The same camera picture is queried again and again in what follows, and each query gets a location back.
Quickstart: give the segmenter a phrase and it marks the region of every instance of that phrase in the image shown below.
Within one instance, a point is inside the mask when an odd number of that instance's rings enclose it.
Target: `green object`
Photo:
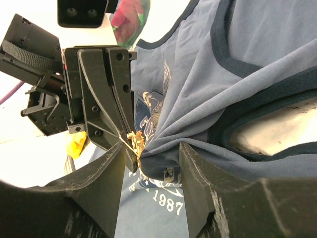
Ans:
[[[144,14],[138,14],[140,25],[142,26],[144,24]]]

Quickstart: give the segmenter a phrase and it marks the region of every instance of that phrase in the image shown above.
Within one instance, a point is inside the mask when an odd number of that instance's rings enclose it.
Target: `camera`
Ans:
[[[61,27],[98,28],[106,13],[114,13],[118,0],[58,0],[57,19]]]

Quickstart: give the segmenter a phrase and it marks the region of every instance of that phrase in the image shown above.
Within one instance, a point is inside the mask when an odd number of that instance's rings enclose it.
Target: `wrinkled fabric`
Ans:
[[[152,134],[145,131],[151,137],[141,156],[142,171],[153,179],[166,180],[168,174],[169,180],[180,182],[178,145],[183,141],[205,159],[246,180],[316,176],[315,155],[254,163],[208,144],[207,133],[226,107],[317,65],[317,2],[236,1],[228,34],[231,56],[263,67],[245,78],[223,68],[213,54],[210,30],[220,2],[200,0],[165,43],[150,50],[136,48],[141,59],[131,66],[136,128],[153,128]],[[165,95],[167,67],[170,79]],[[157,101],[156,108],[151,100]],[[141,112],[141,104],[155,109],[156,116]],[[140,120],[145,116],[150,117],[145,121],[151,126]]]

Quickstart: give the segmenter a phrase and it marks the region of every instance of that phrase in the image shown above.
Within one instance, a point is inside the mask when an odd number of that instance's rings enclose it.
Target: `bolt hole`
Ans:
[[[102,134],[102,132],[101,132],[100,130],[96,130],[96,131],[95,131],[95,135],[96,135],[96,136],[100,136],[101,134]]]
[[[119,61],[123,60],[123,54],[117,53],[117,60]]]
[[[77,15],[77,10],[71,7],[67,9],[66,13],[69,17],[75,17]]]
[[[129,85],[125,84],[125,85],[123,86],[123,91],[124,91],[125,93],[130,93],[130,87],[129,87]]]
[[[93,106],[92,110],[93,110],[93,112],[96,112],[96,111],[98,111],[98,108],[96,106]]]

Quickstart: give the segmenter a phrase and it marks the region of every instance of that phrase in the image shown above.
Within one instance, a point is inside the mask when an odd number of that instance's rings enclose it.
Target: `purple cable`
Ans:
[[[14,88],[12,88],[3,98],[0,99],[0,105],[2,105],[2,103],[4,103],[6,100],[8,100],[10,97],[12,97],[16,91],[19,90],[20,87],[22,87],[22,85],[24,84],[24,82],[20,81]]]

